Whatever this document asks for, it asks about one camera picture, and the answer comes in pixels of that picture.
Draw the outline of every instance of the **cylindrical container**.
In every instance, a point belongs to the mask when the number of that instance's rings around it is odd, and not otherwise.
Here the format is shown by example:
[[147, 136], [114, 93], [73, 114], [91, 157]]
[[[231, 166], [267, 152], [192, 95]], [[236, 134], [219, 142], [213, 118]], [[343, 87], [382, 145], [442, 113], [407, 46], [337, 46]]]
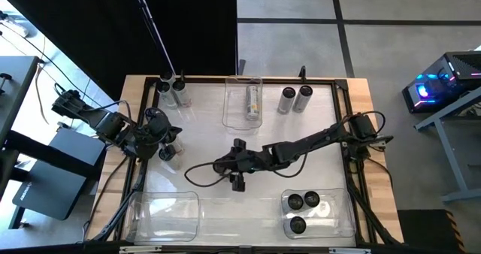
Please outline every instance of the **cylindrical container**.
[[283, 89], [283, 93], [280, 95], [279, 106], [277, 112], [281, 114], [287, 114], [294, 103], [295, 90], [291, 87]]
[[177, 108], [177, 102], [175, 101], [171, 86], [167, 82], [157, 82], [157, 92], [160, 94], [161, 101], [169, 108]]
[[174, 85], [175, 82], [175, 74], [172, 74], [170, 71], [167, 71], [163, 74], [160, 74], [160, 80], [167, 82], [169, 85]]
[[180, 170], [182, 161], [180, 160], [180, 157], [175, 153], [174, 146], [161, 145], [161, 148], [159, 150], [159, 158], [162, 159], [165, 164], [167, 164], [175, 171]]
[[302, 86], [299, 89], [298, 96], [295, 98], [294, 106], [292, 107], [292, 110], [297, 113], [304, 112], [312, 94], [313, 94], [313, 88], [307, 85]]
[[246, 102], [247, 102], [247, 114], [248, 120], [259, 119], [259, 91], [256, 85], [249, 85], [246, 88]]
[[183, 152], [182, 141], [178, 136], [176, 136], [175, 140], [169, 143], [168, 145], [172, 145], [172, 147], [175, 149], [175, 152], [178, 154]]
[[189, 93], [187, 93], [186, 83], [182, 80], [177, 80], [172, 85], [172, 89], [174, 89], [174, 93], [177, 96], [177, 100], [179, 100], [179, 104], [182, 107], [190, 107], [192, 104], [192, 100], [190, 98]]

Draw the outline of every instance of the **black backdrop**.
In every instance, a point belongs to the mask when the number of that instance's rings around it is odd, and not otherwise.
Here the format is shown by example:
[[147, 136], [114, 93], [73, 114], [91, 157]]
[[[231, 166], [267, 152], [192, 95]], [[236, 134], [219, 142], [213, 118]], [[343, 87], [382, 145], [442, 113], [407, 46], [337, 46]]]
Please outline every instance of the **black backdrop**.
[[[137, 0], [8, 0], [112, 99], [127, 74], [168, 71]], [[147, 0], [176, 72], [235, 74], [236, 0]]]

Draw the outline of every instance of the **desk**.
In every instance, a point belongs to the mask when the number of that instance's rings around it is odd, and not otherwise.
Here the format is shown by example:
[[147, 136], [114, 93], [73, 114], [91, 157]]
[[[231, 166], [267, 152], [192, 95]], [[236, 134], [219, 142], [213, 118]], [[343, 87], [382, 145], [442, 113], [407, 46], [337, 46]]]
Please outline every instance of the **desk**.
[[[132, 109], [132, 116], [137, 117], [141, 106], [142, 92], [144, 89], [145, 78], [149, 76], [130, 75], [127, 76], [124, 83], [122, 99], [129, 102]], [[276, 79], [275, 77], [266, 77], [267, 80]], [[351, 99], [352, 110], [356, 112], [364, 112], [373, 110], [373, 104], [371, 101], [371, 95], [369, 93], [368, 82], [366, 79], [347, 79], [349, 86], [349, 95]], [[153, 98], [153, 88], [150, 89], [149, 100]], [[119, 107], [119, 111], [126, 113], [126, 109], [123, 106]], [[371, 117], [373, 123], [376, 125], [374, 116]], [[376, 151], [371, 151], [372, 159], [386, 164], [384, 154]], [[104, 185], [105, 180], [108, 178], [112, 170], [122, 161], [123, 155], [117, 149], [113, 148], [107, 153], [104, 168], [101, 174], [99, 193]], [[112, 217], [116, 211], [121, 197], [124, 181], [126, 178], [127, 167], [124, 166], [119, 169], [110, 181], [109, 186], [106, 188], [104, 196], [99, 202], [97, 211], [95, 212], [92, 224], [90, 226], [88, 238], [94, 237], [104, 227], [105, 223]], [[389, 182], [389, 176], [376, 165], [370, 162], [365, 162], [365, 179], [368, 187], [368, 196], [371, 203], [373, 212], [380, 219], [381, 223], [388, 229], [391, 235], [402, 241], [401, 227], [399, 225], [399, 219], [397, 209], [395, 206], [394, 196], [392, 194], [391, 185]], [[359, 220], [361, 225], [361, 232], [365, 240], [368, 240], [368, 230], [366, 220], [361, 209], [358, 208]]]

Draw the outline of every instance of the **clear plastic container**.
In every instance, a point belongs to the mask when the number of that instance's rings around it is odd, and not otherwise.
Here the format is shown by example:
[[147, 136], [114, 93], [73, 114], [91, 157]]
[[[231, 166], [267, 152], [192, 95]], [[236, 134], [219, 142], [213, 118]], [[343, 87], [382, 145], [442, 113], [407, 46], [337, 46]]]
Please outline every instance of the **clear plastic container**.
[[199, 226], [195, 192], [136, 192], [126, 214], [126, 240], [132, 243], [191, 241]]
[[[256, 87], [254, 110], [247, 102], [249, 86]], [[229, 76], [225, 79], [222, 124], [228, 129], [246, 133], [262, 125], [262, 78]]]
[[[319, 195], [319, 203], [315, 207], [309, 206], [304, 198], [309, 191]], [[303, 205], [298, 210], [288, 205], [289, 196], [292, 194], [302, 197]], [[344, 189], [286, 190], [281, 195], [281, 212], [284, 232], [291, 239], [352, 237], [355, 234], [352, 204]], [[305, 221], [303, 232], [295, 233], [291, 229], [294, 217], [301, 217]]]

